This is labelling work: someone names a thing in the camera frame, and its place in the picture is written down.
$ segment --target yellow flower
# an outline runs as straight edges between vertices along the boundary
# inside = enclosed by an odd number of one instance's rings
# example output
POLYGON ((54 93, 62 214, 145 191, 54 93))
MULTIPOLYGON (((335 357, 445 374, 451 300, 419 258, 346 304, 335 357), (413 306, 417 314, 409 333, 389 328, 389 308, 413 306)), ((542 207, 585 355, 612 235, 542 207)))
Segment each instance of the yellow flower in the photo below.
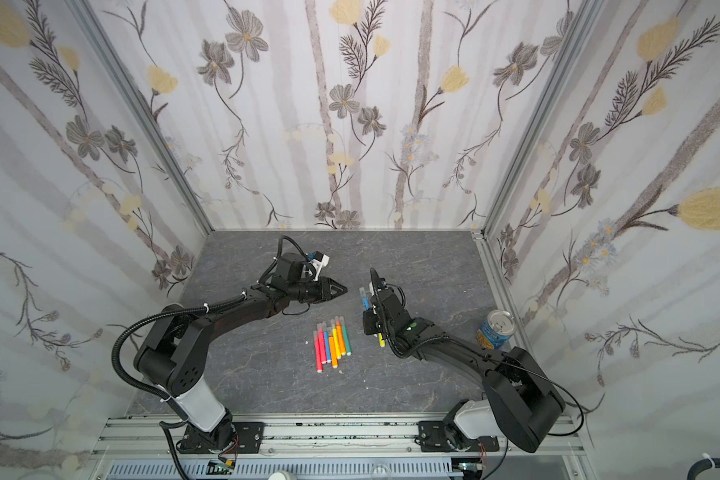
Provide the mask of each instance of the yellow flower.
POLYGON ((653 115, 662 111, 666 107, 666 95, 664 95, 664 87, 658 87, 654 91, 646 103, 643 105, 643 115, 653 115))
POLYGON ((176 88, 176 84, 179 83, 177 78, 172 77, 170 73, 157 65, 150 65, 150 70, 146 76, 150 80, 152 89, 159 94, 169 94, 176 88))
POLYGON ((550 195, 544 188, 539 189, 536 197, 530 201, 531 210, 536 210, 537 206, 541 206, 542 214, 548 214, 550 212, 550 195))
POLYGON ((670 209, 670 213, 691 228, 720 230, 720 187, 694 193, 670 209))
POLYGON ((656 60, 670 46, 677 32, 677 17, 649 28, 637 39, 637 54, 646 62, 656 60))
POLYGON ((381 35, 376 35, 373 39, 373 54, 377 57, 381 57, 385 53, 389 52, 389 45, 392 43, 381 35))
POLYGON ((443 81, 440 82, 440 89, 446 93, 453 93, 461 90, 461 87, 465 86, 467 82, 469 82, 469 77, 466 72, 458 65, 454 65, 445 72, 443 81))
POLYGON ((77 52, 74 48, 60 45, 58 50, 59 55, 61 55, 64 62, 67 64, 67 67, 76 72, 80 70, 80 59, 77 57, 77 52))
POLYGON ((344 152, 333 152, 328 158, 335 164, 344 164, 347 167, 351 167, 355 163, 355 159, 344 152))
POLYGON ((123 202, 120 204, 120 213, 128 215, 139 207, 141 207, 141 196, 127 195, 123 198, 123 202))
POLYGON ((70 219, 75 222, 82 222, 85 220, 85 211, 79 208, 73 208, 70 212, 70 219))
POLYGON ((336 0, 328 10, 336 23, 352 25, 360 19, 362 0, 336 0))
POLYGON ((11 48, 29 45, 30 35, 24 19, 6 2, 0 2, 0 43, 11 48))

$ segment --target gray flower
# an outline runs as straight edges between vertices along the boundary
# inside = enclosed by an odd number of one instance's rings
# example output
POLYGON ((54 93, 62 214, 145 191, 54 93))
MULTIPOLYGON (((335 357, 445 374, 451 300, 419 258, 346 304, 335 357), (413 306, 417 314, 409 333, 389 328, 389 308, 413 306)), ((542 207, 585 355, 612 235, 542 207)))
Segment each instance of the gray flower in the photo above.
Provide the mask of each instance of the gray flower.
POLYGON ((514 85, 519 85, 523 78, 523 72, 536 66, 536 52, 538 45, 524 44, 520 42, 514 48, 512 54, 507 56, 509 65, 494 70, 494 85, 500 87, 503 82, 509 80, 514 85))
POLYGON ((202 41, 202 51, 200 56, 207 62, 204 67, 198 67, 197 73, 202 75, 202 81, 208 85, 216 82, 218 75, 224 83, 231 83, 231 68, 235 65, 235 60, 226 49, 226 45, 221 42, 202 41))
POLYGON ((514 275, 514 269, 518 268, 519 264, 518 255, 511 248, 507 248, 501 260, 501 265, 507 271, 507 277, 514 275))
POLYGON ((338 216, 336 216, 336 225, 339 225, 342 230, 357 228, 360 226, 360 214, 355 210, 339 212, 338 216))
POLYGON ((186 274, 186 270, 190 267, 190 255, 181 245, 176 245, 176 249, 170 255, 170 264, 177 275, 186 274))
POLYGON ((79 115, 74 116, 74 121, 67 122, 67 140, 77 145, 77 154, 85 158, 90 154, 94 160, 98 160, 99 148, 104 146, 104 137, 96 130, 88 132, 88 122, 79 115))
POLYGON ((168 275, 170 275, 168 263, 164 260, 155 262, 155 267, 152 269, 152 276, 160 282, 161 290, 168 286, 168 275))
POLYGON ((258 62, 259 50, 262 52, 269 50, 269 45, 259 37, 264 30, 264 25, 250 10, 243 10, 240 15, 234 8, 230 8, 226 21, 237 30, 237 33, 232 32, 225 35, 226 42, 230 44, 230 50, 242 52, 245 49, 250 61, 258 62))
POLYGON ((352 85, 345 86, 336 85, 331 89, 331 98, 333 102, 328 106, 331 110, 338 110, 338 117, 345 118, 347 112, 356 114, 360 111, 360 102, 352 100, 355 92, 352 91, 352 85))
POLYGON ((320 220, 321 222, 326 221, 326 218, 333 218, 334 214, 333 212, 336 211, 336 207, 331 204, 331 202, 318 202, 317 203, 317 213, 315 214, 315 218, 320 220))
POLYGON ((579 208, 592 205, 592 195, 590 191, 593 188, 597 188, 597 181, 600 179, 600 170, 596 170, 595 167, 588 164, 579 170, 576 178, 579 179, 579 183, 571 189, 570 194, 579 195, 579 208))
POLYGON ((512 236, 514 235, 514 230, 512 230, 512 226, 507 224, 507 227, 504 228, 501 231, 501 234, 499 236, 499 241, 502 245, 509 245, 512 241, 512 236))
POLYGON ((120 158, 123 159, 124 164, 128 163, 128 154, 136 156, 138 153, 138 150, 136 150, 136 142, 126 140, 125 134, 114 125, 106 131, 104 136, 106 137, 106 144, 109 146, 110 152, 120 154, 120 158))
POLYGON ((563 39, 568 31, 570 22, 574 19, 574 13, 571 11, 566 12, 565 16, 557 21, 557 35, 552 35, 544 39, 544 43, 541 44, 541 53, 543 56, 548 57, 554 55, 560 50, 560 46, 563 44, 563 39))
POLYGON ((570 141, 572 150, 568 157, 570 161, 588 164, 592 158, 592 150, 590 147, 595 145, 600 129, 595 128, 591 121, 586 122, 579 128, 579 137, 570 141))
POLYGON ((377 107, 363 107, 363 109, 360 110, 360 115, 358 115, 358 121, 362 124, 362 134, 367 135, 368 132, 373 130, 373 133, 377 137, 384 135, 384 130, 387 129, 387 126, 378 121, 381 117, 377 107))

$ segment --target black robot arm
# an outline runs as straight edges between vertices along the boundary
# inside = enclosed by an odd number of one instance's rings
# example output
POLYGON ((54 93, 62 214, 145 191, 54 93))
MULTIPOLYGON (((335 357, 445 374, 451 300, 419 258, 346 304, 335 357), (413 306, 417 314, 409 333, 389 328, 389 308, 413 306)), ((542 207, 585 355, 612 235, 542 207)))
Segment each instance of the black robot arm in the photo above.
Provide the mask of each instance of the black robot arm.
MULTIPOLYGON (((315 252, 312 258, 317 256, 320 260, 324 257, 315 252)), ((134 358, 134 367, 171 396, 183 395, 202 377, 213 340, 254 320, 274 316, 292 301, 327 302, 346 293, 344 285, 325 276, 309 280, 316 270, 311 261, 297 254, 282 254, 269 282, 244 290, 244 300, 204 315, 179 313, 156 321, 134 358)))
POLYGON ((238 297, 187 309, 174 304, 136 322, 118 337, 112 349, 112 365, 117 375, 128 384, 162 398, 189 424, 185 438, 191 441, 180 443, 180 452, 223 450, 236 437, 232 415, 214 397, 203 378, 211 342, 246 323, 283 312, 290 302, 306 303, 308 308, 312 303, 327 302, 346 293, 344 285, 320 276, 327 264, 327 255, 320 252, 307 255, 288 236, 281 236, 272 264, 255 285, 238 297), (283 253, 284 240, 294 245, 298 253, 283 253), (133 378, 120 363, 120 350, 128 337, 152 322, 154 326, 134 358, 134 367, 154 385, 133 378))
POLYGON ((395 355, 441 363, 482 387, 501 432, 526 452, 537 450, 565 403, 527 351, 472 347, 430 320, 411 318, 374 269, 371 290, 372 308, 363 316, 366 335, 381 332, 395 355))

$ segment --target black cable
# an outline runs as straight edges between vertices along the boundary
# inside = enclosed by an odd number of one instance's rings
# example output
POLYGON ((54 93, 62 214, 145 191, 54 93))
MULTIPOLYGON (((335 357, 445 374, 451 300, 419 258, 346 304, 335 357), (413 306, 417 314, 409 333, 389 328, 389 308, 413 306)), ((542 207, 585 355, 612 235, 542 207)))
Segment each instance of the black cable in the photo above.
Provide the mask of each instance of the black cable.
POLYGON ((699 460, 698 462, 694 463, 688 470, 688 480, 693 480, 701 472, 704 472, 705 470, 709 470, 711 468, 720 468, 720 458, 712 458, 712 460, 710 460, 709 458, 704 458, 703 460, 699 460))
POLYGON ((205 308, 204 306, 198 306, 195 308, 186 308, 182 310, 169 310, 167 312, 158 313, 156 315, 148 316, 145 319, 139 320, 135 324, 129 326, 128 328, 123 331, 120 336, 117 337, 117 340, 115 341, 114 345, 112 345, 112 368, 115 370, 115 373, 117 376, 125 383, 127 383, 130 386, 134 386, 135 388, 139 390, 144 390, 144 392, 151 393, 153 395, 157 395, 158 397, 162 398, 163 400, 167 400, 168 402, 173 401, 173 397, 171 395, 161 389, 158 389, 152 385, 147 385, 144 382, 140 382, 139 380, 133 378, 129 373, 123 368, 123 364, 120 362, 120 350, 123 348, 123 344, 126 340, 128 340, 128 337, 133 335, 135 331, 140 329, 141 327, 145 325, 149 325, 152 322, 158 321, 162 318, 166 318, 168 316, 176 316, 176 315, 184 315, 184 314, 191 314, 191 315, 197 315, 199 313, 205 313, 205 312, 214 312, 217 310, 223 310, 226 308, 229 308, 231 306, 234 306, 240 302, 243 302, 246 299, 246 296, 241 294, 238 297, 235 297, 231 300, 226 300, 224 302, 218 302, 214 303, 212 305, 208 305, 208 308, 205 308))
POLYGON ((216 312, 218 310, 224 310, 226 308, 229 308, 231 306, 237 305, 240 302, 243 302, 246 299, 245 294, 240 294, 240 296, 233 298, 231 300, 225 300, 223 302, 214 303, 212 305, 208 305, 206 308, 205 306, 198 306, 195 308, 186 308, 182 310, 168 310, 167 312, 158 313, 156 315, 148 316, 145 319, 139 320, 135 324, 129 326, 128 328, 123 331, 123 333, 120 334, 119 337, 117 337, 117 340, 115 341, 114 345, 112 345, 112 368, 115 370, 115 373, 117 376, 125 383, 127 383, 130 386, 134 386, 135 388, 139 390, 144 390, 144 392, 152 393, 153 395, 157 395, 158 397, 162 398, 163 400, 166 400, 168 402, 168 405, 176 412, 179 413, 180 417, 182 418, 182 422, 178 423, 165 423, 160 422, 160 427, 163 429, 163 433, 166 436, 166 440, 168 441, 168 449, 170 451, 171 457, 173 459, 173 465, 176 466, 176 470, 179 473, 179 476, 182 477, 182 480, 190 480, 188 476, 186 476, 186 473, 181 467, 181 464, 179 463, 179 457, 176 454, 176 447, 173 445, 173 439, 170 436, 169 430, 171 428, 179 428, 184 425, 186 425, 186 413, 180 408, 176 401, 173 399, 173 397, 166 392, 165 390, 158 389, 156 387, 153 387, 152 385, 147 385, 144 382, 140 382, 139 380, 133 378, 131 375, 126 372, 126 370, 123 368, 123 364, 120 362, 120 350, 123 348, 123 344, 126 340, 128 340, 128 337, 133 335, 135 331, 140 329, 141 327, 145 325, 149 325, 152 322, 155 322, 157 320, 160 320, 162 318, 166 318, 168 316, 176 316, 176 315, 185 315, 185 314, 191 314, 191 315, 197 315, 201 313, 206 312, 216 312))
MULTIPOLYGON (((384 335, 384 339, 389 343, 389 348, 392 350, 392 353, 399 359, 407 359, 411 355, 413 355, 417 350, 421 349, 423 346, 429 345, 430 343, 435 342, 447 342, 451 339, 448 335, 439 335, 439 336, 433 336, 432 338, 426 339, 422 342, 417 343, 416 345, 410 347, 408 350, 405 350, 404 352, 400 351, 397 345, 397 341, 393 339, 389 335, 390 331, 390 325, 387 321, 387 314, 384 312, 384 305, 378 300, 378 286, 381 284, 381 279, 378 276, 378 273, 376 272, 375 268, 371 268, 371 288, 373 290, 373 295, 376 297, 376 302, 378 304, 378 310, 382 314, 382 321, 381 321, 381 328, 382 328, 382 334, 384 335)), ((403 293, 402 289, 399 286, 393 285, 391 283, 387 283, 388 286, 393 286, 394 288, 398 289, 400 292, 401 297, 404 299, 405 294, 403 293)))
POLYGON ((400 292, 400 303, 405 308, 405 292, 403 291, 403 288, 401 286, 393 285, 391 283, 387 283, 388 286, 393 286, 394 288, 398 289, 398 292, 400 292))
POLYGON ((187 476, 186 472, 184 472, 184 468, 182 468, 181 464, 179 463, 179 456, 176 454, 176 446, 173 445, 173 437, 170 436, 170 430, 172 428, 179 428, 186 425, 186 422, 178 422, 178 423, 165 423, 160 422, 158 425, 163 429, 163 433, 166 436, 166 440, 168 441, 168 450, 170 452, 170 457, 173 459, 173 466, 176 467, 176 470, 179 473, 179 476, 182 480, 191 480, 189 476, 187 476))
POLYGON ((508 451, 509 451, 509 439, 507 439, 507 445, 504 447, 504 454, 501 456, 501 460, 499 460, 499 463, 496 464, 496 466, 494 467, 494 469, 491 470, 487 475, 483 475, 483 476, 480 478, 480 480, 485 480, 485 479, 488 478, 489 476, 493 475, 494 472, 496 472, 497 470, 499 470, 499 467, 501 466, 502 463, 504 463, 504 459, 507 457, 507 452, 508 452, 508 451))
POLYGON ((306 260, 307 263, 309 262, 309 257, 307 256, 307 254, 304 253, 304 250, 302 250, 302 248, 298 245, 297 242, 294 241, 293 238, 291 238, 290 236, 287 236, 287 235, 281 235, 277 239, 277 255, 275 255, 275 258, 272 260, 272 263, 269 264, 269 267, 267 267, 267 269, 264 270, 264 273, 259 277, 259 283, 264 284, 266 282, 266 277, 269 275, 269 273, 272 271, 272 269, 275 268, 275 265, 277 264, 277 261, 280 258, 280 255, 282 255, 282 241, 283 240, 288 240, 288 242, 291 245, 294 245, 296 247, 296 249, 298 250, 298 252, 304 257, 304 260, 306 260))
POLYGON ((307 304, 307 310, 303 310, 303 311, 298 312, 298 313, 287 313, 287 312, 284 310, 284 311, 282 312, 282 314, 283 314, 283 315, 293 315, 293 316, 297 316, 297 315, 301 315, 301 314, 307 313, 307 312, 309 312, 309 306, 311 305, 311 303, 310 303, 310 302, 305 302, 305 303, 307 304))
POLYGON ((531 374, 531 375, 536 375, 536 376, 539 377, 540 379, 545 379, 545 380, 547 380, 549 383, 551 383, 552 385, 556 386, 558 389, 561 389, 561 390, 563 390, 564 392, 566 392, 566 393, 568 394, 568 396, 574 400, 574 403, 576 403, 576 407, 578 407, 578 409, 579 409, 579 414, 580 414, 580 418, 581 418, 581 420, 579 421, 579 426, 576 427, 576 428, 574 428, 574 430, 572 430, 571 432, 568 432, 568 433, 547 433, 547 435, 550 435, 550 436, 553 436, 553 437, 567 437, 567 436, 571 436, 571 435, 575 434, 576 432, 578 432, 579 430, 581 430, 581 428, 584 426, 584 409, 581 408, 581 404, 579 403, 578 400, 576 400, 576 397, 574 396, 574 394, 571 393, 571 392, 569 392, 564 386, 562 386, 561 384, 557 383, 555 380, 550 380, 550 379, 548 379, 546 376, 540 375, 540 374, 538 374, 538 373, 536 373, 536 372, 532 372, 531 370, 528 370, 528 369, 524 369, 524 368, 521 367, 521 366, 512 365, 511 363, 501 362, 501 361, 499 361, 499 360, 493 360, 493 359, 491 359, 491 358, 489 358, 489 357, 484 357, 484 358, 485 358, 486 360, 489 360, 490 362, 500 363, 501 365, 506 365, 506 366, 510 366, 510 367, 515 368, 515 369, 518 369, 518 370, 523 370, 524 372, 527 372, 527 373, 529 373, 529 374, 531 374))

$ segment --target floral wallpaper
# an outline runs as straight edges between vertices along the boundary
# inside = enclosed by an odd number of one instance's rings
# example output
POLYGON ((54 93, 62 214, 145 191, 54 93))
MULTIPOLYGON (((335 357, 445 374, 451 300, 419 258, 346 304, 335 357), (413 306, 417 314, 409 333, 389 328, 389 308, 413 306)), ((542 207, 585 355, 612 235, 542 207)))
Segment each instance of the floral wallpaper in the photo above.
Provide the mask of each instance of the floral wallpaper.
POLYGON ((0 478, 79 476, 203 241, 64 4, 0 0, 0 478))
POLYGON ((215 228, 479 228, 570 0, 93 0, 215 228))
POLYGON ((720 457, 720 0, 604 4, 489 239, 600 478, 720 457))

